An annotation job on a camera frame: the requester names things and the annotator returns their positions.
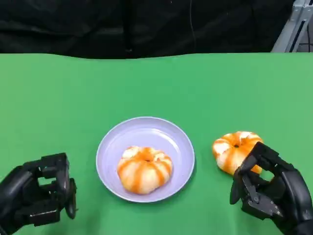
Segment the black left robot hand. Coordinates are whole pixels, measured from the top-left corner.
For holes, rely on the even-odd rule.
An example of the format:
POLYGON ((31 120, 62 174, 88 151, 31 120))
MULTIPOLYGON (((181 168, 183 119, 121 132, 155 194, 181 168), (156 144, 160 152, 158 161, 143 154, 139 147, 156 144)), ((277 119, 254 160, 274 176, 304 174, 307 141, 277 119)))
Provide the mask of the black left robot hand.
POLYGON ((74 219, 76 190, 66 153, 15 167, 0 183, 0 233, 12 235, 23 226, 59 222, 62 210, 74 219))

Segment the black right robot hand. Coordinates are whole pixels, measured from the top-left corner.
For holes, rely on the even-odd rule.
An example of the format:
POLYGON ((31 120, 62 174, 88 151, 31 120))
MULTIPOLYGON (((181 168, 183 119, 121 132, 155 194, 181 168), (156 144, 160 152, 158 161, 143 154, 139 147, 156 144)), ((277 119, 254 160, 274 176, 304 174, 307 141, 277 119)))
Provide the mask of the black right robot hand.
POLYGON ((229 202, 238 201, 242 211, 272 220, 285 235, 313 233, 313 203, 303 176, 261 142, 234 172, 229 202))

